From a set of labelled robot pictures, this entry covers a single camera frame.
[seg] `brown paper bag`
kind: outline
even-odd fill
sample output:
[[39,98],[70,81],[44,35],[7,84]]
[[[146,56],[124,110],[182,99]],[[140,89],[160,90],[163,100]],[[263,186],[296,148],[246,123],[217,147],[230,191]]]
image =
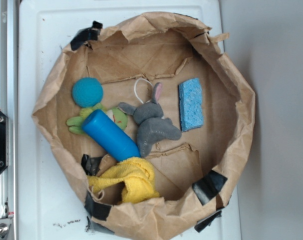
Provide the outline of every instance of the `brown paper bag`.
[[[255,93],[228,55],[220,52],[217,42],[228,34],[210,36],[211,28],[197,19],[147,12],[114,27],[98,28],[87,30],[96,36],[100,33],[97,40],[78,42],[78,49],[72,42],[62,50],[32,117],[94,222],[135,240],[171,239],[228,204],[252,144]],[[106,152],[66,126],[68,118],[79,114],[71,92],[83,77],[102,83],[102,104],[107,108],[119,102],[138,106],[134,95],[138,77],[153,85],[163,83],[159,103],[176,127],[180,125],[178,85],[199,78],[204,126],[184,132],[178,141],[158,142],[147,157],[162,197],[112,205],[111,200],[119,198],[119,187],[109,194],[106,189],[105,200],[90,192],[80,164],[82,155],[97,157]],[[144,101],[151,90],[145,84],[137,87]],[[125,132],[136,139],[137,126],[131,117]],[[103,162],[111,164],[109,159],[107,155]]]

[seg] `yellow towel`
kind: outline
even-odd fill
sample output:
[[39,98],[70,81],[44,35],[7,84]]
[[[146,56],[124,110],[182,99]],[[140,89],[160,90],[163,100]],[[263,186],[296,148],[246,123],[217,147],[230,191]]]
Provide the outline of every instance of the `yellow towel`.
[[154,166],[143,158],[131,157],[112,166],[100,177],[88,176],[94,194],[120,182],[125,183],[121,192],[123,203],[135,204],[160,196],[155,190]]

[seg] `green toy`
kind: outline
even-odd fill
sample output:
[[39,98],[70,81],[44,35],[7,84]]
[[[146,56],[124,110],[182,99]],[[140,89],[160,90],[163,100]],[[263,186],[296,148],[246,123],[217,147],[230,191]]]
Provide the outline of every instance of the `green toy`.
[[127,114],[122,112],[118,107],[106,109],[100,102],[92,107],[82,108],[79,112],[79,116],[74,116],[66,121],[68,130],[73,134],[86,135],[82,130],[82,124],[84,120],[95,110],[100,109],[118,126],[120,129],[125,130],[127,127]]

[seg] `stuffed bunny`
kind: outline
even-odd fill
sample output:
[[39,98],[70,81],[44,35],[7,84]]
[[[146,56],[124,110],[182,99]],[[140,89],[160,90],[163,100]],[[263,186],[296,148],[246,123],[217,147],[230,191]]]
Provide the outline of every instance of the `stuffed bunny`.
[[139,107],[125,102],[118,105],[118,108],[124,113],[132,115],[134,121],[139,125],[137,145],[142,158],[151,152],[153,144],[164,139],[178,140],[182,136],[182,132],[173,125],[172,120],[162,119],[164,113],[158,103],[162,88],[163,85],[158,82],[153,88],[151,101]]

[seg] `blue knit ball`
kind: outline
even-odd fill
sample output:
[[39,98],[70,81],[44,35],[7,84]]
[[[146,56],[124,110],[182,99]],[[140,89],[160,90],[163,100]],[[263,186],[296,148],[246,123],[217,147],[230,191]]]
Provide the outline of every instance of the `blue knit ball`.
[[72,98],[81,108],[98,104],[103,99],[103,87],[96,78],[84,77],[72,87]]

